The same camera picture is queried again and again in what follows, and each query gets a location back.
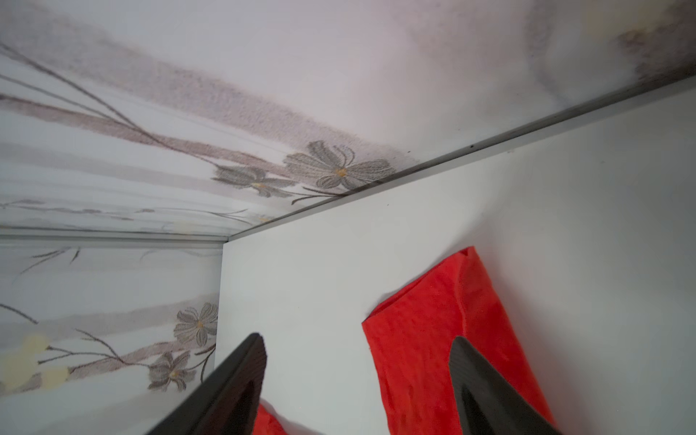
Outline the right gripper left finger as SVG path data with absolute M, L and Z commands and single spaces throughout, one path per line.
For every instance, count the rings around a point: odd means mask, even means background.
M 252 433 L 267 361 L 262 335 L 252 333 L 150 435 Z

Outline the red t-shirt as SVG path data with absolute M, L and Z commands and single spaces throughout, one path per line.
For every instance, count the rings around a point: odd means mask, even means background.
M 546 424 L 555 419 L 475 248 L 402 284 L 395 255 L 257 281 L 245 325 L 268 353 L 261 397 L 286 431 L 458 434 L 451 348 L 465 338 Z

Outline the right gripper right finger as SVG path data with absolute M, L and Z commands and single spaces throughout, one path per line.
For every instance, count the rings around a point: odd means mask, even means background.
M 464 434 L 560 435 L 463 336 L 452 343 L 449 373 Z

